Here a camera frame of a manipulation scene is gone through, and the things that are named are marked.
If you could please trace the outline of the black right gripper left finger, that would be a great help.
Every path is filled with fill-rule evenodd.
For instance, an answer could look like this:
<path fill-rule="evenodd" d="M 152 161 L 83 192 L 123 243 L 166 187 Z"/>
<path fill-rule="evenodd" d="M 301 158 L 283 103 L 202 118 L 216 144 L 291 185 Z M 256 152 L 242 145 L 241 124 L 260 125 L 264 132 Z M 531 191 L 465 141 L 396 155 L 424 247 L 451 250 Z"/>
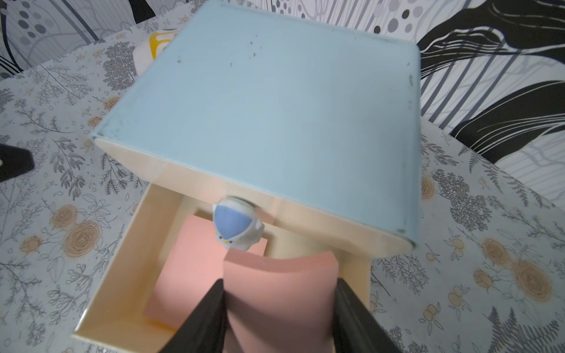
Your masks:
<path fill-rule="evenodd" d="M 159 353 L 220 353 L 226 331 L 224 281 L 218 279 Z"/>

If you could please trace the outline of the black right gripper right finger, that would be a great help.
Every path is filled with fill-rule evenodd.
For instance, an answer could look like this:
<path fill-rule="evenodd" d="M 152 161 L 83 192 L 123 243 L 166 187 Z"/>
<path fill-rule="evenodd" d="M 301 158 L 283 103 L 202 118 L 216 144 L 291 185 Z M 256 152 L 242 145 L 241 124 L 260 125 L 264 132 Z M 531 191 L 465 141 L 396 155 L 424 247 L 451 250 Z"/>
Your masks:
<path fill-rule="evenodd" d="M 347 282 L 338 278 L 332 325 L 337 353 L 401 353 Z"/>

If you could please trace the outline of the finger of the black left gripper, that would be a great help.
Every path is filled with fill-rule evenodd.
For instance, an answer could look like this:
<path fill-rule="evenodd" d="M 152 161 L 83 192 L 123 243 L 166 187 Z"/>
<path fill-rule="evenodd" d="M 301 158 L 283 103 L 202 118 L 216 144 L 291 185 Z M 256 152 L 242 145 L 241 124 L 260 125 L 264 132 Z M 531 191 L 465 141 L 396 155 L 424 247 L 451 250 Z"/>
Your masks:
<path fill-rule="evenodd" d="M 31 151 L 7 144 L 0 146 L 0 182 L 8 181 L 35 169 Z"/>

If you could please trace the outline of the pink sticky note pad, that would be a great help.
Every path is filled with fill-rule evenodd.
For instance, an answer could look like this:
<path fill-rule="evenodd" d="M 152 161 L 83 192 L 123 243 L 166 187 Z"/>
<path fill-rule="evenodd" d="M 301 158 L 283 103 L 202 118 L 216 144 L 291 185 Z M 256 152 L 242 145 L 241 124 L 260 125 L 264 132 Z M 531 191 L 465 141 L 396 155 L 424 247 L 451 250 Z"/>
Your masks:
<path fill-rule="evenodd" d="M 144 315 L 178 328 L 223 275 L 226 244 L 216 237 L 212 221 L 185 219 L 175 245 L 157 278 Z"/>
<path fill-rule="evenodd" d="M 332 252 L 272 259 L 231 249 L 223 262 L 226 352 L 332 352 Z"/>

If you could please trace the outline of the light blue drawer cabinet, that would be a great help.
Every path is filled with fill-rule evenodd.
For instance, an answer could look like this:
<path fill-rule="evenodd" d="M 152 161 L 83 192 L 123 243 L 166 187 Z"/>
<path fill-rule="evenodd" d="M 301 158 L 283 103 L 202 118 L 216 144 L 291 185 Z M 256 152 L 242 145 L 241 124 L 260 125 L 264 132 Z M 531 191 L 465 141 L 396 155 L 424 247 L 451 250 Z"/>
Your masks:
<path fill-rule="evenodd" d="M 235 197 L 256 206 L 266 255 L 331 250 L 362 302 L 372 259 L 419 236 L 416 44 L 208 1 L 93 132 L 149 187 L 74 331 L 156 352 L 172 331 L 143 317 L 182 217 Z"/>

